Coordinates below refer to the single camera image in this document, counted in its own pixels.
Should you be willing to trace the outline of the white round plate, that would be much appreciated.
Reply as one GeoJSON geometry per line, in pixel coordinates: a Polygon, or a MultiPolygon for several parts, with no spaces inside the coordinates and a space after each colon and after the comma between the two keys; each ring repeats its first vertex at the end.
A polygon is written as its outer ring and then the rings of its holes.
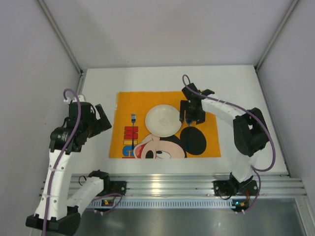
{"type": "Polygon", "coordinates": [[[157,105],[147,112],[145,125],[148,131],[157,137],[170,137],[182,126],[180,112],[170,105],[157,105]]]}

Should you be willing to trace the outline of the orange cartoon mouse placemat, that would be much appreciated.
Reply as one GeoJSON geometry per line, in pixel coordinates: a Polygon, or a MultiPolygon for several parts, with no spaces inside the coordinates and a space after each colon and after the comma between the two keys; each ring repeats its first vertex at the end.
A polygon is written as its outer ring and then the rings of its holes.
{"type": "Polygon", "coordinates": [[[113,125],[110,158],[132,159],[175,159],[220,157],[220,144],[216,117],[206,114],[202,124],[190,125],[189,151],[186,148],[187,123],[170,137],[157,137],[151,134],[145,125],[147,112],[157,105],[170,105],[180,109],[184,100],[180,91],[168,92],[119,92],[113,125]],[[134,150],[132,143],[131,114],[136,114],[134,125],[134,150]]]}

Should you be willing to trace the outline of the blue metal fork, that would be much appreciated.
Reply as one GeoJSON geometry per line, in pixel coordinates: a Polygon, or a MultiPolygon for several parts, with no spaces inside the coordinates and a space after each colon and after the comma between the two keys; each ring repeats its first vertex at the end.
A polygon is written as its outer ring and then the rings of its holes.
{"type": "Polygon", "coordinates": [[[132,150],[134,150],[134,125],[135,125],[135,122],[136,122],[136,114],[135,113],[132,113],[131,114],[131,123],[132,123],[132,143],[131,143],[131,148],[132,150]]]}

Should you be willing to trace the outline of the blue metal spoon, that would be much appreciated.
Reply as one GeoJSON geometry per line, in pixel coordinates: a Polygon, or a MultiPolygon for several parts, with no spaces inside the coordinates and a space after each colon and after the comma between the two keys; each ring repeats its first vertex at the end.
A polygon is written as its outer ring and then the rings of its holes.
{"type": "Polygon", "coordinates": [[[189,120],[189,119],[186,119],[186,123],[188,125],[187,127],[187,130],[186,130],[186,134],[187,134],[187,137],[186,137],[186,148],[187,148],[187,152],[189,151],[189,144],[190,144],[190,125],[192,124],[192,121],[189,120]]]}

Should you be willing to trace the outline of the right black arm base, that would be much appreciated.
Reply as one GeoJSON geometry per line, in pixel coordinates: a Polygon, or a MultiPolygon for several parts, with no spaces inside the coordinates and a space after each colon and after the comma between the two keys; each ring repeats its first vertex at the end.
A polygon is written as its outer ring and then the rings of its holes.
{"type": "Polygon", "coordinates": [[[213,181],[213,187],[214,195],[225,200],[234,196],[255,196],[258,193],[258,185],[253,179],[253,174],[250,175],[249,179],[239,182],[230,173],[229,179],[213,181]]]}

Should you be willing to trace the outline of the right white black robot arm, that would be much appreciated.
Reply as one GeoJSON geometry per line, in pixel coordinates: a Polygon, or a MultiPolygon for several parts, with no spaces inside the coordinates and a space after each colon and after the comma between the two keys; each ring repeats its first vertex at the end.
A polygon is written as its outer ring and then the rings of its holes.
{"type": "Polygon", "coordinates": [[[193,83],[185,86],[182,93],[186,99],[180,102],[180,122],[201,124],[206,121],[206,113],[210,113],[231,125],[234,144],[239,152],[231,178],[238,183],[249,180],[252,177],[251,157],[264,149],[269,141],[260,126],[260,123],[266,124],[261,110],[253,108],[240,112],[226,101],[220,100],[213,91],[200,91],[193,83]]]}

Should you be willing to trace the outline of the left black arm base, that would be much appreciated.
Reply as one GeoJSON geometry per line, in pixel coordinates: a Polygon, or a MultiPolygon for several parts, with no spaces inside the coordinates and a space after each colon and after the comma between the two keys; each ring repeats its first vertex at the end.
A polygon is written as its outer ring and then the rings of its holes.
{"type": "Polygon", "coordinates": [[[92,171],[87,177],[79,176],[78,183],[83,186],[81,178],[85,180],[85,184],[89,177],[97,177],[103,181],[103,189],[96,195],[97,197],[105,196],[111,193],[119,193],[124,196],[126,193],[126,181],[111,180],[109,174],[101,170],[92,171]]]}

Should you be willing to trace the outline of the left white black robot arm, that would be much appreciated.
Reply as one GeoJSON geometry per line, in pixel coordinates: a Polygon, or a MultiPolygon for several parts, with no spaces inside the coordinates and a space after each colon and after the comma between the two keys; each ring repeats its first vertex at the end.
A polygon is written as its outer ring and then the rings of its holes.
{"type": "Polygon", "coordinates": [[[27,227],[66,236],[76,233],[87,206],[95,197],[109,192],[110,177],[106,172],[92,171],[83,186],[70,197],[74,165],[87,139],[111,127],[100,104],[70,103],[64,124],[50,135],[47,177],[36,211],[26,219],[27,227]]]}

